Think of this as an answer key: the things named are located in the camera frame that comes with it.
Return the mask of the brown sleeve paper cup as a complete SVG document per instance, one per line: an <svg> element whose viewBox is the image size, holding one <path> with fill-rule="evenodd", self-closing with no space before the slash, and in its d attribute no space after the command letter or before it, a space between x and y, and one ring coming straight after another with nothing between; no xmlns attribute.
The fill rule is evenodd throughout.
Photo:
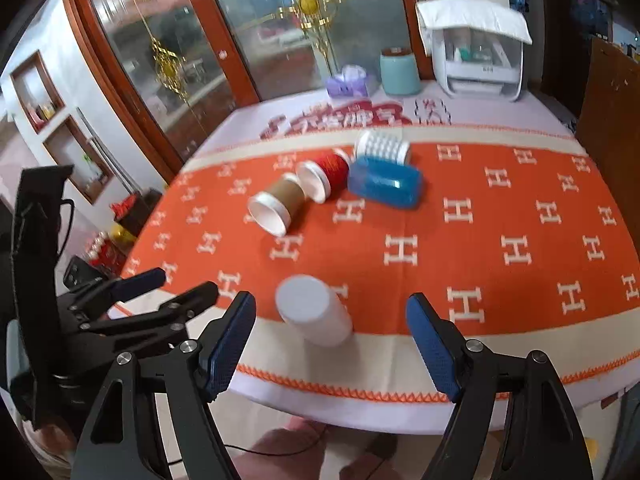
<svg viewBox="0 0 640 480"><path fill-rule="evenodd" d="M281 237L288 232L306 199L299 177L286 172L268 188L252 196L247 202L247 210L264 231Z"/></svg>

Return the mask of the glass sliding door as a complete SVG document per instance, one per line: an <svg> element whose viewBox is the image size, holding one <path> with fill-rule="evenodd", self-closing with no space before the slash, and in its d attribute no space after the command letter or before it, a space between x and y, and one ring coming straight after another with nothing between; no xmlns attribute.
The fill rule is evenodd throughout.
<svg viewBox="0 0 640 480"><path fill-rule="evenodd" d="M63 0L108 104L165 179L234 110L371 73L420 0Z"/></svg>

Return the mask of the white countertop appliance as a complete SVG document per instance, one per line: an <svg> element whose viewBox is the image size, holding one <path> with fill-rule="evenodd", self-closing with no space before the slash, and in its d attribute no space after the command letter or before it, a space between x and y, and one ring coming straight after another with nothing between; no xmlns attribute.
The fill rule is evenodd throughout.
<svg viewBox="0 0 640 480"><path fill-rule="evenodd" d="M453 98L516 101L523 84L524 44L469 27L434 29L432 62L437 82Z"/></svg>

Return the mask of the teal cylindrical canister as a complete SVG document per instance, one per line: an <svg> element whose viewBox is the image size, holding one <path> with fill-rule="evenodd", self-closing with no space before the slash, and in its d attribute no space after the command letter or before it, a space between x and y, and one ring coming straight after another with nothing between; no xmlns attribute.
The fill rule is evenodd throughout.
<svg viewBox="0 0 640 480"><path fill-rule="evenodd" d="M414 96L421 91L416 57L407 48L391 47L381 51L382 86L389 96Z"/></svg>

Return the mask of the white plastic cup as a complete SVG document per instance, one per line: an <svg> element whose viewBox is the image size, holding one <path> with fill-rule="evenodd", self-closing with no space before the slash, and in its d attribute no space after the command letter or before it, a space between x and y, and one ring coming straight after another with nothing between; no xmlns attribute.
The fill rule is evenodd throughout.
<svg viewBox="0 0 640 480"><path fill-rule="evenodd" d="M317 346L337 347L352 333L352 318L337 293L311 275L286 278L274 302L282 320Z"/></svg>

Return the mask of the white folded towel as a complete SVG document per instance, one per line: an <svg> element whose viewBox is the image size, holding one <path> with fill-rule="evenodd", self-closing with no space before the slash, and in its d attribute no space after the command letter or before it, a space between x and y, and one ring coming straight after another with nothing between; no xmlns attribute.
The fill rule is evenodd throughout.
<svg viewBox="0 0 640 480"><path fill-rule="evenodd" d="M424 0L416 4L416 19L424 52L433 52L433 32L472 28L532 44L526 19L518 11L489 0Z"/></svg>

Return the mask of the orange H-pattern table cloth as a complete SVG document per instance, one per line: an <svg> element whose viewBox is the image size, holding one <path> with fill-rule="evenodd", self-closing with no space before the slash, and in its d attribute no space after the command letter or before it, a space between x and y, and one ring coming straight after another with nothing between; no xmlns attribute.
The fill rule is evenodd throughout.
<svg viewBox="0 0 640 480"><path fill-rule="evenodd" d="M410 127L425 179L400 210L341 192L308 204L285 236L261 229L248 200L298 162L350 148L351 131L285 136L195 156L168 188L124 272L165 285L113 316L155 309L205 281L219 307L251 292L257 321L242 373L342 399L438 400L410 339L415 292L495 352L548 354L567 384L639 356L639 259L615 200L579 143L511 129ZM352 318L339 346L312 344L277 310L278 285L311 275Z"/></svg>

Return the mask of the blue translucent plastic cup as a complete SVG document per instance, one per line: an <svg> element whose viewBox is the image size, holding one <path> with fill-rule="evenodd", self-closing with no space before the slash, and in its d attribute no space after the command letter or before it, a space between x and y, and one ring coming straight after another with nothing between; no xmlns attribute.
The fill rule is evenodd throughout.
<svg viewBox="0 0 640 480"><path fill-rule="evenodd" d="M420 203L423 182L422 174L413 166L358 157L350 165L347 188L366 200L399 209L414 209Z"/></svg>

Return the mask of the purple tissue pack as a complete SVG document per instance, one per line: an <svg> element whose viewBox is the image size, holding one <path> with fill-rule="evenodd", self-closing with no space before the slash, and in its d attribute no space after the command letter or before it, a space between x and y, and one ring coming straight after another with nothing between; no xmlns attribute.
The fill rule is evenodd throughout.
<svg viewBox="0 0 640 480"><path fill-rule="evenodd" d="M369 95L369 74L359 65L344 65L342 70L326 80L330 98Z"/></svg>

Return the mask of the red flower basket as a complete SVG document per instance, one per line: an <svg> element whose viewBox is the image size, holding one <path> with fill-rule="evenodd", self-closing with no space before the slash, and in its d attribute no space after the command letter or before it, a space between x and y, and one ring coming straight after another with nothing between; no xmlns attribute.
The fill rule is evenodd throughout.
<svg viewBox="0 0 640 480"><path fill-rule="evenodd" d="M162 196L154 188L130 194L122 202L111 204L114 221L131 235L138 237Z"/></svg>

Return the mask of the red paper cup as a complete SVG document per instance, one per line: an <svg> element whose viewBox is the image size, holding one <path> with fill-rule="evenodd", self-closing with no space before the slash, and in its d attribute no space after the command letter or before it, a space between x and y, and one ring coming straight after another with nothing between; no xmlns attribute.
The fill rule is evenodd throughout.
<svg viewBox="0 0 640 480"><path fill-rule="evenodd" d="M299 162L296 176L303 191L313 202L325 203L329 198L347 188L350 158L340 148Z"/></svg>

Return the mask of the brown wooden cabinet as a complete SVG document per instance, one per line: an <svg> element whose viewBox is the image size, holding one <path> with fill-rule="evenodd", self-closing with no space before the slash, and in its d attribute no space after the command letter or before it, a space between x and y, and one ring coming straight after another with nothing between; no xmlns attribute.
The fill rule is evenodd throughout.
<svg viewBox="0 0 640 480"><path fill-rule="evenodd" d="M634 244L640 231L639 122L639 64L615 44L594 38L576 136L608 185Z"/></svg>

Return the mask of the grey checked paper cup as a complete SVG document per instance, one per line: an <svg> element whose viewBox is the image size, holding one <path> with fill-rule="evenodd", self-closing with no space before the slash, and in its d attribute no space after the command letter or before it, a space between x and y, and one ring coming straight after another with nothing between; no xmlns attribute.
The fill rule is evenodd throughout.
<svg viewBox="0 0 640 480"><path fill-rule="evenodd" d="M363 130L355 143L354 157L374 158L398 165L408 165L410 143L390 133Z"/></svg>

